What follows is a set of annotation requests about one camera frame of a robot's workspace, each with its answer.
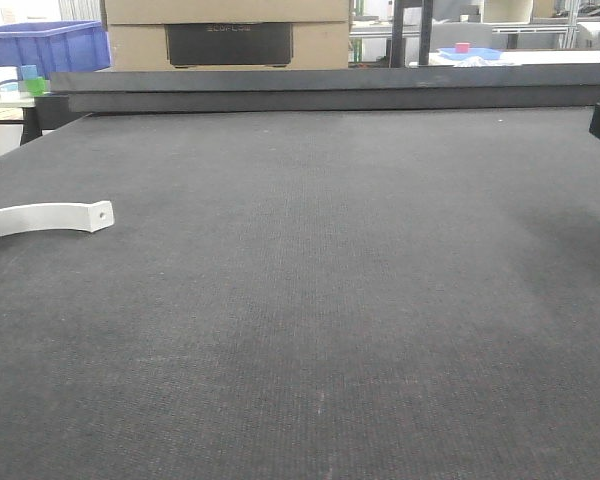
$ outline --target black table leg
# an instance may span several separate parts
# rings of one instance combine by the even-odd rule
[[[40,128],[40,122],[38,121],[38,114],[35,108],[23,108],[22,109],[22,137],[20,138],[20,145],[35,140],[42,136],[42,129]]]
[[[507,50],[515,50],[518,48],[518,38],[520,34],[510,33],[507,35]]]

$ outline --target white curved plastic part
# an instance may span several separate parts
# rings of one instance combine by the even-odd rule
[[[109,201],[87,203],[38,203],[0,210],[0,237],[38,230],[97,232],[115,223]]]

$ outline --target workbench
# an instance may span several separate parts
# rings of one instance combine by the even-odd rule
[[[0,238],[0,479],[600,478],[591,112],[90,116],[1,157],[0,208],[116,225]]]

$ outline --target white wall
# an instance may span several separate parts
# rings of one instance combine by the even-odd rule
[[[1,8],[12,9],[17,22],[26,22],[32,19],[46,21],[60,20],[58,0],[0,0]],[[0,10],[0,25],[3,23],[2,12]]]

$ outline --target green object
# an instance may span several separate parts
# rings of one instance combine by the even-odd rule
[[[44,77],[25,80],[24,84],[26,85],[27,91],[32,97],[39,97],[43,95],[47,88],[47,81],[44,79]]]

